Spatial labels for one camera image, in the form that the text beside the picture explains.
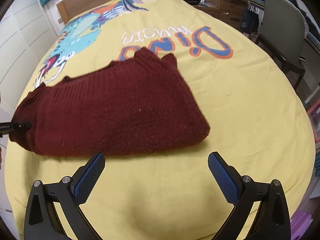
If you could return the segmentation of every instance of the yellow bed sheet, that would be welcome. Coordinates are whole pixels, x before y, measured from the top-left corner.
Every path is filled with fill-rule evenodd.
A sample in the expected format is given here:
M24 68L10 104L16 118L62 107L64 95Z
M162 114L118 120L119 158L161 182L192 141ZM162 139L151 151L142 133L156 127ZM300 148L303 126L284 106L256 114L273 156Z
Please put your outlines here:
M292 215L315 158L302 103L262 49L182 0L113 0L71 21L36 68L21 100L40 82L54 85L66 75L95 71L111 60L131 57L142 46L160 57L174 53L211 131L194 147L107 158L81 205L102 238L211 239L233 207L208 169L213 151L255 181L279 179ZM87 160L38 156L8 143L5 185L21 235L32 183L58 182ZM256 210L254 205L241 239ZM68 227L67 233L74 238Z

